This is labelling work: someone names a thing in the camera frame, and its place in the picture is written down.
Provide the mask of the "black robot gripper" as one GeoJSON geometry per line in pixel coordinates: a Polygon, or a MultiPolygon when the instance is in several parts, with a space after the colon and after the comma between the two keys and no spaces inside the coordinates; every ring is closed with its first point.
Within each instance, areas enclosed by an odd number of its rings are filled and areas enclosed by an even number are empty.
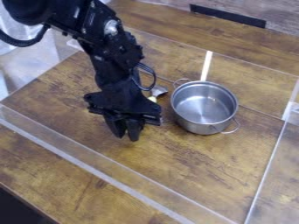
{"type": "Polygon", "coordinates": [[[145,123],[156,126],[161,124],[161,107],[143,95],[143,91],[149,91],[155,86],[155,70],[141,62],[132,68],[121,69],[113,62],[96,59],[92,60],[92,66],[100,91],[84,95],[88,110],[104,116],[107,126],[117,138],[127,132],[129,140],[135,142],[145,123]],[[153,76],[149,87],[141,86],[139,70],[153,76]]]}

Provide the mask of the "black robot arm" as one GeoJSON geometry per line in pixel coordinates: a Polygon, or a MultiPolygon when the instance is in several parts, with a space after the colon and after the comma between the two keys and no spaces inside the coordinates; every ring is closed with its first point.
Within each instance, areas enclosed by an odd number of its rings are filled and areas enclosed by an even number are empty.
{"type": "Polygon", "coordinates": [[[40,25],[35,38],[19,40],[0,31],[0,40],[19,47],[32,46],[53,28],[77,40],[89,56],[100,90],[84,95],[88,111],[104,116],[116,137],[136,141],[147,124],[161,124],[161,107],[145,98],[139,72],[155,74],[147,66],[143,47],[124,30],[116,13],[100,0],[1,0],[12,19],[40,25]]]}

